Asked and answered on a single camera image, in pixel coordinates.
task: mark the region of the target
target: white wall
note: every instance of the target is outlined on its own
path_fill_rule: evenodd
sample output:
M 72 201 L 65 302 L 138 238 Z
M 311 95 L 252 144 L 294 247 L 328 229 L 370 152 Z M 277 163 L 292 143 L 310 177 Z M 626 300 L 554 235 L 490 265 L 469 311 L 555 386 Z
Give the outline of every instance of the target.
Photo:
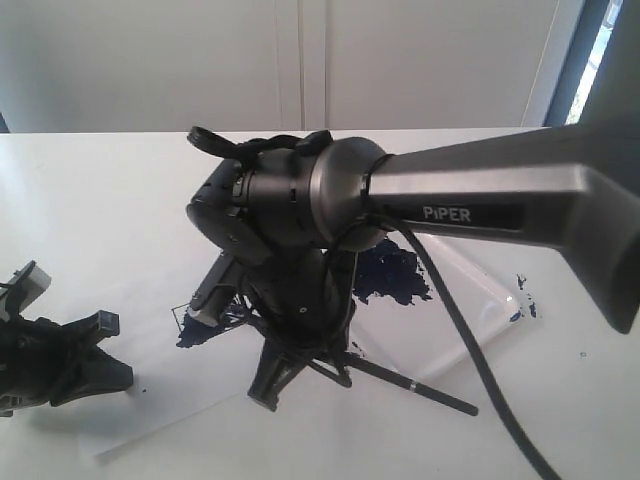
M 14 132 L 540 125 L 582 2 L 0 0 L 0 111 Z

